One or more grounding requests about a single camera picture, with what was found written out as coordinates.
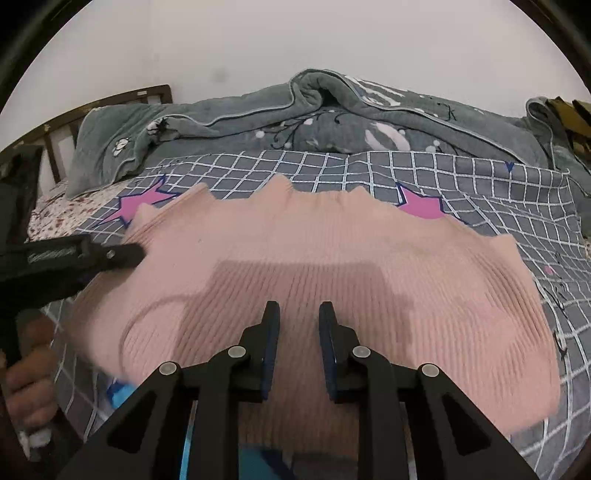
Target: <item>wooden headboard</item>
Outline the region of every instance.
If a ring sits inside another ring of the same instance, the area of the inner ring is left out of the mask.
[[[173,96],[169,85],[157,85],[87,103],[52,118],[24,134],[0,153],[0,161],[2,157],[10,155],[11,151],[20,145],[41,145],[44,151],[39,173],[39,193],[47,193],[67,177],[82,120],[93,108],[128,103],[172,102]]]

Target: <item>white wall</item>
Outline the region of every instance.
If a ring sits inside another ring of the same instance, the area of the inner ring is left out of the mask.
[[[307,67],[506,115],[591,95],[510,0],[93,0],[0,114],[0,148],[71,108],[168,83],[177,102],[241,95]]]

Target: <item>blue cloth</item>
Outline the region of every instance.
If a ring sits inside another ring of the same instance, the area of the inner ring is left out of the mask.
[[[114,381],[107,389],[107,398],[111,406],[115,409],[119,408],[125,400],[135,391],[136,387],[129,384],[123,384]],[[187,436],[184,442],[183,459],[181,460],[181,471],[178,476],[179,480],[186,480],[187,470],[189,468],[189,451],[191,450],[191,436],[193,434],[193,423],[187,429]],[[240,480],[284,480],[277,475],[269,463],[265,460],[265,456],[258,449],[254,448],[240,448],[238,452],[238,469]]]

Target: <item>embroidered flower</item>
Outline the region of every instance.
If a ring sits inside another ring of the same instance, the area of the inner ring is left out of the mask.
[[[117,155],[119,155],[128,143],[129,138],[120,138],[119,140],[117,140],[113,148],[113,156],[116,157]]]

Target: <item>gray blanket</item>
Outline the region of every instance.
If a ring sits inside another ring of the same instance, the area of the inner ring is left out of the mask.
[[[84,120],[67,195],[100,189],[164,158],[263,149],[491,158],[570,172],[591,192],[591,175],[544,107],[534,99],[525,118],[509,118],[328,70],[305,70],[241,97],[108,106]]]

